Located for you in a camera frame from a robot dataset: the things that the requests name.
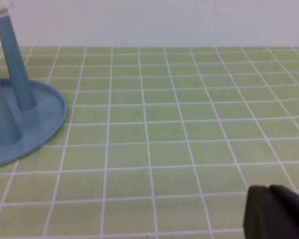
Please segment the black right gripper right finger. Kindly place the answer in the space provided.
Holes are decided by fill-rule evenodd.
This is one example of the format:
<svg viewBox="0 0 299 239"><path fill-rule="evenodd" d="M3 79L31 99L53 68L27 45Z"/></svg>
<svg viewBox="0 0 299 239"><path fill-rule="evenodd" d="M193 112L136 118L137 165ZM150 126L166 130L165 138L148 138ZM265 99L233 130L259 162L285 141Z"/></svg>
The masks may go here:
<svg viewBox="0 0 299 239"><path fill-rule="evenodd" d="M270 185L269 189L282 203L288 216L299 224L299 195L282 185Z"/></svg>

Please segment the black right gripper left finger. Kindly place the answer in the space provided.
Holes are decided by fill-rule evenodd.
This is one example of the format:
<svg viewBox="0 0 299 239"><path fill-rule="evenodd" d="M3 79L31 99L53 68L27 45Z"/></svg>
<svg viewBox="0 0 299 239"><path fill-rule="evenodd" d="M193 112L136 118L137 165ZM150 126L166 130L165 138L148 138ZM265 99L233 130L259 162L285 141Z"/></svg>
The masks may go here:
<svg viewBox="0 0 299 239"><path fill-rule="evenodd" d="M249 187L243 229L246 239L299 239L299 224L266 186Z"/></svg>

